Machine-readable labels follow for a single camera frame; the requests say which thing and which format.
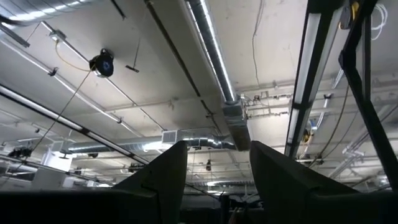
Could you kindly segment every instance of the air duct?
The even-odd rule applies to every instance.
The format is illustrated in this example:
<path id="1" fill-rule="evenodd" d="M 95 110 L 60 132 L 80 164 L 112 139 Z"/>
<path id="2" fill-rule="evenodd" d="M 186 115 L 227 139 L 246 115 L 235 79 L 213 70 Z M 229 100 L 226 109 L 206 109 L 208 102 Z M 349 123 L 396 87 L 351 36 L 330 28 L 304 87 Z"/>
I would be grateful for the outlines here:
<path id="1" fill-rule="evenodd" d="M 187 146 L 201 149 L 203 147 L 212 149 L 236 149 L 232 139 L 228 136 L 213 136 L 211 134 L 196 134 L 189 131 L 164 131 L 161 136 L 132 138 L 115 141 L 123 149 L 133 151 L 150 151 L 168 149 L 178 141 L 185 141 Z M 68 147 L 71 153 L 99 153 L 112 152 L 109 147 L 97 142 L 73 143 Z"/>
<path id="2" fill-rule="evenodd" d="M 243 102 L 233 88 L 218 43 L 210 12 L 205 0 L 185 0 L 202 49 L 215 76 L 223 97 L 223 113 L 229 132 L 239 151 L 249 150 L 250 135 L 247 113 Z"/>
<path id="3" fill-rule="evenodd" d="M 1 1 L 1 22 L 29 26 L 101 0 Z"/>

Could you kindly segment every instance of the white ceiling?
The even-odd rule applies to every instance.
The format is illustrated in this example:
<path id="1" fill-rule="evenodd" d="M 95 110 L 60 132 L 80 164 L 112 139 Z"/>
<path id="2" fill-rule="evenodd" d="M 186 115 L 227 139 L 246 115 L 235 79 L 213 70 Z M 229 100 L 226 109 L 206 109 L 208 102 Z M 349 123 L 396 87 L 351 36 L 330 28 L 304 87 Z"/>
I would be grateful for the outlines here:
<path id="1" fill-rule="evenodd" d="M 221 112 L 220 93 L 216 82 L 211 76 L 208 66 L 203 58 L 195 35 L 192 33 L 192 25 L 188 20 L 187 13 L 183 10 L 183 4 L 179 0 L 152 1 L 153 7 L 177 50 L 186 63 L 187 68 L 203 95 L 203 99 L 210 110 L 216 114 L 215 120 L 220 126 L 223 134 L 228 133 Z M 398 7 L 398 2 L 382 1 L 389 11 L 394 11 Z M 143 109 L 165 129 L 189 129 L 206 127 L 208 132 L 212 132 L 214 124 L 206 117 L 200 101 L 197 99 L 193 88 L 188 82 L 183 70 L 175 59 L 172 51 L 157 28 L 149 12 L 145 10 L 143 1 L 118 1 L 127 19 L 122 21 L 121 16 L 109 1 L 100 1 L 90 7 L 68 13 L 47 22 L 55 29 L 64 32 L 68 41 L 78 49 L 85 57 L 91 59 L 99 54 L 101 48 L 110 49 L 115 56 L 115 71 L 110 78 L 123 92 L 125 92 L 138 105 L 153 104 L 145 106 Z M 231 83 L 240 92 L 246 92 L 246 96 L 254 98 L 254 95 L 265 97 L 268 95 L 280 95 L 293 93 L 293 85 L 296 76 L 297 61 L 300 51 L 300 43 L 305 16 L 306 1 L 304 0 L 268 0 L 265 1 L 264 14 L 259 26 L 257 35 L 254 39 L 254 49 L 257 61 L 257 75 L 259 83 L 256 81 L 255 67 L 253 63 L 252 35 L 260 0 L 209 0 L 210 10 L 215 22 L 221 48 L 223 51 L 225 64 L 231 79 Z M 377 41 L 373 42 L 372 47 L 372 66 L 376 71 L 373 79 L 382 82 L 377 86 L 373 93 L 375 102 L 385 103 L 389 100 L 396 100 L 398 92 L 392 80 L 398 81 L 392 74 L 398 68 L 395 66 L 396 45 L 394 40 L 396 35 L 393 28 L 398 17 L 391 14 L 387 26 Z M 17 29 L 16 32 L 21 37 L 28 37 L 34 30 L 35 25 Z M 31 46 L 25 51 L 44 63 L 46 66 L 59 68 L 59 74 L 69 81 L 73 86 L 78 86 L 84 79 L 86 72 L 79 71 L 63 63 L 55 53 L 55 42 L 48 37 L 48 30 L 42 26 L 34 32 L 29 39 Z M 335 44 L 330 54 L 330 59 L 325 69 L 323 82 L 320 90 L 330 90 L 338 70 L 338 54 L 344 44 L 348 32 L 339 30 L 335 39 Z M 138 38 L 141 36 L 137 66 L 139 73 L 135 73 L 125 68 L 125 65 L 133 66 L 136 53 Z M 0 82 L 23 95 L 29 96 L 33 100 L 41 103 L 52 110 L 61 111 L 67 101 L 72 96 L 64 86 L 59 84 L 54 78 L 24 60 L 15 52 L 0 44 Z M 63 58 L 80 68 L 88 68 L 87 64 L 76 56 L 66 46 L 59 48 Z M 278 85 L 290 84 L 290 88 L 270 88 L 273 82 Z M 310 154 L 315 155 L 325 146 L 331 132 L 336 125 L 338 114 L 343 104 L 345 95 L 346 81 L 343 81 L 334 91 L 334 96 L 330 101 L 329 108 L 335 108 L 326 114 L 320 129 L 315 133 L 312 144 L 308 148 Z M 92 101 L 100 105 L 104 110 L 110 110 L 116 116 L 138 130 L 144 136 L 158 136 L 162 130 L 144 116 L 138 108 L 128 108 L 116 110 L 115 108 L 128 107 L 132 103 L 113 88 L 105 79 L 98 78 L 91 74 L 80 89 Z M 314 108 L 323 106 L 323 93 L 317 96 Z M 39 137 L 33 131 L 29 131 L 31 123 L 48 128 L 51 121 L 43 118 L 34 112 L 11 103 L 4 98 L 0 98 L 0 108 L 14 114 L 5 115 L 0 113 L 0 123 L 12 124 L 20 121 L 24 126 L 18 128 L 4 127 L 0 125 L 0 141 L 15 141 L 16 139 Z M 269 100 L 262 101 L 264 105 L 255 107 L 268 107 L 275 105 L 287 105 L 289 100 Z M 356 106 L 351 92 L 347 99 L 346 112 L 338 126 L 331 144 L 326 149 L 328 152 L 343 137 L 343 134 L 355 116 Z M 272 109 L 273 113 L 287 111 L 285 108 Z M 260 116 L 268 113 L 268 109 L 250 112 L 252 115 Z M 128 130 L 123 128 L 103 114 L 90 108 L 78 98 L 74 98 L 65 110 L 64 115 L 75 122 L 92 129 L 110 139 L 124 139 L 136 137 Z M 269 116 L 259 117 L 249 120 L 249 130 L 252 140 L 261 141 L 274 147 L 283 153 L 287 134 L 289 116 Z M 364 126 L 360 114 L 356 116 L 350 131 L 344 137 L 342 143 L 330 155 L 330 158 L 343 159 L 342 149 L 355 134 Z M 55 134 L 65 138 L 69 135 L 69 130 L 60 125 L 52 129 Z M 86 138 L 77 133 L 73 133 L 70 139 L 74 141 L 87 141 Z M 361 150 L 369 151 L 372 154 L 371 144 L 364 144 Z M 146 159 L 152 160 L 159 153 L 137 152 Z M 119 157 L 120 155 L 111 152 L 102 154 L 100 157 Z M 132 162 L 129 159 L 87 159 L 80 156 L 80 160 L 73 163 L 73 167 L 121 167 Z M 214 166 L 212 172 L 206 171 L 204 165 L 211 159 Z M 242 162 L 239 167 L 234 162 Z M 188 157 L 189 178 L 193 173 L 197 173 L 200 179 L 243 179 L 250 177 L 250 167 L 248 164 L 248 152 L 226 151 L 190 151 Z M 323 164 L 317 167 L 318 171 L 327 175 L 331 169 L 322 167 L 337 166 L 338 162 Z M 119 170 L 108 170 L 87 173 L 89 175 L 109 175 L 108 178 L 126 176 Z"/>

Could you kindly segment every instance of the metal beam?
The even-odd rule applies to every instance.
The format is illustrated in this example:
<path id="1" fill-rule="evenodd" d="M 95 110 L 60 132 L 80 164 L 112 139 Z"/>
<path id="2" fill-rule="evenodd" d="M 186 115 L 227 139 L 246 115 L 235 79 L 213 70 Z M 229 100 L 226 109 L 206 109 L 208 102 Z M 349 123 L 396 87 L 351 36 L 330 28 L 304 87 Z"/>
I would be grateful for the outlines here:
<path id="1" fill-rule="evenodd" d="M 339 63 L 346 74 L 347 81 L 351 87 L 364 123 L 369 131 L 374 148 L 380 158 L 384 172 L 389 179 L 392 189 L 397 191 L 398 160 L 395 157 L 394 151 L 372 102 L 369 98 L 366 98 L 363 95 L 363 84 L 356 69 L 356 49 L 362 36 L 363 22 L 365 18 L 371 15 L 376 3 L 377 0 L 361 1 L 357 18 L 349 31 L 348 38 L 340 53 Z"/>
<path id="2" fill-rule="evenodd" d="M 372 41 L 372 21 L 371 16 L 365 18 L 363 23 L 362 39 L 362 91 L 364 100 L 371 100 L 371 41 Z"/>

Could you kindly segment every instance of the black reel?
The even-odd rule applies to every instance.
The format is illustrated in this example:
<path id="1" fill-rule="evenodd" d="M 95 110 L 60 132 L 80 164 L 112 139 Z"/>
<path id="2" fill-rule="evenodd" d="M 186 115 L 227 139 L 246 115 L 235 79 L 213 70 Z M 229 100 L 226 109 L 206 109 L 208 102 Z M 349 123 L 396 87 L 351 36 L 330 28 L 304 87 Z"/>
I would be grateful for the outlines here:
<path id="1" fill-rule="evenodd" d="M 97 76 L 108 78 L 113 74 L 113 55 L 106 49 L 101 49 L 99 55 L 93 57 L 88 63 L 91 71 L 98 71 Z"/>

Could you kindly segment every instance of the ceiling pipe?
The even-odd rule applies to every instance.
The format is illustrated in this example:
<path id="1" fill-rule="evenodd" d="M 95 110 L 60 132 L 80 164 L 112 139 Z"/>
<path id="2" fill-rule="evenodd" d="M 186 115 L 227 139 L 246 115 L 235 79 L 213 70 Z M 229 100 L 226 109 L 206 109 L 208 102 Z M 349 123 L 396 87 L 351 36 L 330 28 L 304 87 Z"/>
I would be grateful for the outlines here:
<path id="1" fill-rule="evenodd" d="M 42 21 L 41 24 L 50 32 L 55 32 L 56 30 L 50 26 L 50 24 L 48 24 L 45 21 Z M 86 62 L 87 64 L 89 64 L 89 60 L 83 55 L 81 54 L 74 46 L 72 46 L 71 43 L 69 43 L 69 41 L 67 39 L 62 40 L 61 44 L 65 44 L 65 46 L 67 46 L 73 53 L 75 53 L 77 56 L 79 56 L 80 59 L 82 59 L 84 62 Z M 115 88 L 120 94 L 122 94 L 123 97 L 125 97 L 127 100 L 129 100 L 133 106 L 139 106 L 134 100 L 132 100 L 130 98 L 130 96 L 128 96 L 125 92 L 122 91 L 122 89 L 120 89 L 116 84 L 114 84 L 109 78 L 105 78 L 105 80 L 113 87 Z M 156 126 L 158 126 L 162 131 L 165 131 L 165 128 L 163 128 L 154 118 L 152 118 L 151 116 L 149 116 L 148 113 L 146 113 L 146 111 L 144 111 L 142 108 L 139 108 L 139 110 L 141 111 L 141 113 L 148 117 L 153 123 L 156 124 Z M 125 123 L 120 123 L 120 125 L 122 125 L 123 127 L 125 127 L 126 129 L 131 128 L 129 126 L 126 126 Z"/>
<path id="2" fill-rule="evenodd" d="M 15 162 L 17 164 L 23 164 L 23 166 L 33 167 L 33 168 L 36 168 L 36 169 L 45 169 L 45 170 L 51 170 L 51 171 L 54 171 L 54 172 L 60 172 L 60 173 L 69 175 L 71 177 L 77 177 L 77 178 L 83 179 L 83 180 L 92 180 L 92 181 L 99 182 L 99 183 L 102 183 L 102 184 L 111 184 L 111 185 L 113 185 L 110 182 L 105 182 L 105 181 L 102 181 L 102 180 L 98 180 L 97 178 L 86 177 L 86 176 L 83 176 L 83 175 L 78 175 L 78 174 L 66 172 L 66 171 L 63 171 L 63 170 L 60 170 L 60 169 L 56 169 L 56 168 L 53 168 L 53 167 L 45 166 L 45 165 L 42 165 L 42 164 L 38 164 L 38 163 L 35 163 L 35 162 L 30 162 L 30 161 L 26 161 L 26 160 L 22 160 L 22 159 L 16 159 L 16 158 L 12 158 L 12 157 L 9 157 L 9 156 L 0 155 L 0 159 L 4 160 L 4 161 Z"/>
<path id="3" fill-rule="evenodd" d="M 102 0 L 1 1 L 1 22 L 29 26 Z"/>
<path id="4" fill-rule="evenodd" d="M 196 30 L 196 35 L 199 38 L 201 48 L 210 65 L 211 73 L 220 88 L 224 101 L 222 105 L 224 118 L 236 149 L 239 151 L 249 150 L 251 140 L 246 108 L 229 80 L 209 7 L 206 5 L 205 0 L 185 0 L 185 5 Z"/>
<path id="5" fill-rule="evenodd" d="M 117 140 L 115 143 L 123 149 L 134 151 L 150 151 L 158 149 L 168 149 L 171 143 L 163 143 L 163 136 L 132 138 Z M 178 131 L 178 140 L 184 140 L 189 147 L 201 149 L 208 147 L 212 149 L 236 149 L 233 140 L 229 136 L 214 136 L 211 134 L 196 134 L 186 131 Z M 79 153 L 101 153 L 112 152 L 114 149 L 104 146 L 98 142 L 77 142 L 69 145 L 68 150 L 73 154 Z"/>

